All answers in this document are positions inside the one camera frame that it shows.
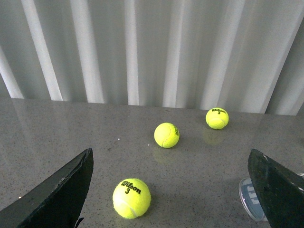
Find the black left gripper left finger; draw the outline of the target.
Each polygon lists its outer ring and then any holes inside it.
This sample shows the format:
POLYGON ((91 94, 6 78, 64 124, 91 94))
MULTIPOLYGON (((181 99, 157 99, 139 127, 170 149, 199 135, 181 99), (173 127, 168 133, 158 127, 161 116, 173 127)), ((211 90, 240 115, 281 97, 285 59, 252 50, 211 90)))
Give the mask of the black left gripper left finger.
POLYGON ((88 148, 0 212, 2 228, 76 228, 94 167, 88 148))

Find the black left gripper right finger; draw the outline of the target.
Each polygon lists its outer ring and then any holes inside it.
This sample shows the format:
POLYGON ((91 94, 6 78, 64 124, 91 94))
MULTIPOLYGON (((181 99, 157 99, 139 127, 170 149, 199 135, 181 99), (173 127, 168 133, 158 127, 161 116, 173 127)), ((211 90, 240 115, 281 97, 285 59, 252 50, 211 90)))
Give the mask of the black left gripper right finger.
POLYGON ((304 226, 304 178, 257 149, 248 158, 248 172, 268 222, 273 228, 304 226))

